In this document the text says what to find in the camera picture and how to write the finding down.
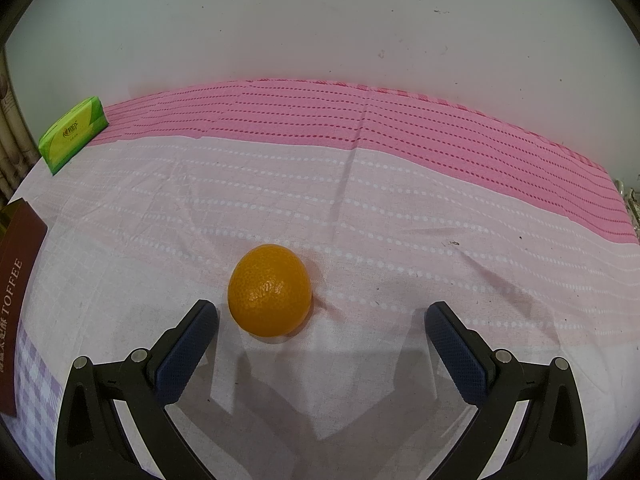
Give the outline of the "small round orange kumquat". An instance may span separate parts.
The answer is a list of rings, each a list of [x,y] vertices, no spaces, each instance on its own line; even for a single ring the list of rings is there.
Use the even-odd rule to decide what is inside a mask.
[[[272,338],[297,330],[308,316],[312,290],[308,272],[294,252],[260,245],[235,266],[228,285],[228,307],[242,330]]]

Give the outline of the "beige patterned curtain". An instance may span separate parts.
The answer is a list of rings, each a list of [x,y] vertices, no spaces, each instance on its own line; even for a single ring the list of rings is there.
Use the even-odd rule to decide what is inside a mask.
[[[40,154],[15,99],[4,49],[1,49],[0,139],[1,200],[9,203]]]

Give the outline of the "pink purple checkered tablecloth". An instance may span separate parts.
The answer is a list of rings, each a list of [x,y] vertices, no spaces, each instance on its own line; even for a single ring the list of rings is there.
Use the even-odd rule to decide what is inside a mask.
[[[223,82],[106,116],[16,192],[48,232],[6,426],[43,478],[73,359],[149,347],[201,299],[217,344],[169,411],[221,479],[427,476],[473,415],[424,335],[438,300],[522,361],[564,356],[589,477],[620,456],[639,423],[639,242],[601,166],[475,110],[337,82]],[[310,277],[286,336],[228,307],[265,244]]]

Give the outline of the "maroon gold toffee tin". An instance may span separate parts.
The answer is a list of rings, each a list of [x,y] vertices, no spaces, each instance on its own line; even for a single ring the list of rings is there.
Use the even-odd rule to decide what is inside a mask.
[[[16,416],[17,329],[30,274],[48,227],[20,198],[1,211],[1,413]]]

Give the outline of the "green tissue pack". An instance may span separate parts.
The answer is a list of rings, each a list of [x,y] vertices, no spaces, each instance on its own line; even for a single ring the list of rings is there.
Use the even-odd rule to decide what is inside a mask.
[[[58,119],[40,138],[38,150],[52,176],[108,126],[101,100],[90,96]]]

